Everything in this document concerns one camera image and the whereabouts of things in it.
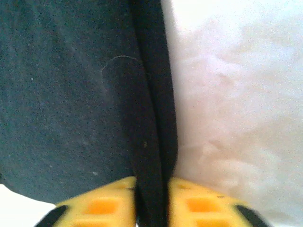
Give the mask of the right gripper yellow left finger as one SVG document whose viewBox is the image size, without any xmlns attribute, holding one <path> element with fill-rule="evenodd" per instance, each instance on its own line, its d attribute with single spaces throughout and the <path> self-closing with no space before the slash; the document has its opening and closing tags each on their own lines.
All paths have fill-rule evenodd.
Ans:
<svg viewBox="0 0 303 227">
<path fill-rule="evenodd" d="M 133 176 L 56 204 L 37 227 L 134 227 Z"/>
</svg>

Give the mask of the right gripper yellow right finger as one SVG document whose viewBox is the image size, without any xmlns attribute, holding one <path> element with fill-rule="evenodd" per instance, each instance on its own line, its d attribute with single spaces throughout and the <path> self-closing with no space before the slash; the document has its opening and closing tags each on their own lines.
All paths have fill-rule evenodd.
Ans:
<svg viewBox="0 0 303 227">
<path fill-rule="evenodd" d="M 173 177 L 169 183 L 170 227 L 266 227 L 248 203 Z"/>
</svg>

